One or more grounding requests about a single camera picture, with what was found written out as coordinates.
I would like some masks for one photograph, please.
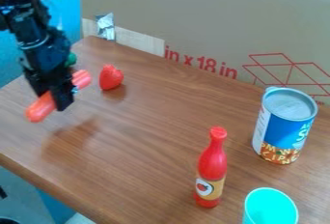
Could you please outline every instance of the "plastic cup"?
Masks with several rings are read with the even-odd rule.
[[[273,188],[257,188],[245,198],[243,224],[297,224],[298,208],[288,195]]]

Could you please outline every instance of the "food can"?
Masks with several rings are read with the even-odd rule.
[[[252,140],[254,150],[273,163],[292,163],[304,147],[317,110],[316,102],[301,91],[267,88]]]

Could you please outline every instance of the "toy carrot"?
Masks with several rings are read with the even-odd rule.
[[[72,83],[78,90],[86,88],[91,82],[92,77],[86,70],[80,70],[73,74]],[[30,122],[38,123],[43,121],[55,109],[53,97],[50,91],[47,91],[26,109],[25,115]]]

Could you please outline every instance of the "wooden table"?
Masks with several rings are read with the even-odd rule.
[[[2,166],[97,223],[239,223],[246,194],[261,186],[286,192],[300,223],[330,223],[329,109],[320,108],[301,157],[275,165],[250,145],[262,89],[97,38],[74,51],[95,80],[66,112],[30,124],[25,80],[1,90]],[[103,93],[106,63],[125,79]],[[229,173],[221,206],[205,210],[192,193],[214,125],[229,133]]]

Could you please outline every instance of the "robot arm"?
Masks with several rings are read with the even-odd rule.
[[[0,0],[0,31],[10,30],[25,59],[23,73],[38,97],[50,94],[58,111],[73,103],[75,86],[65,63],[70,42],[49,26],[48,8],[41,0]]]

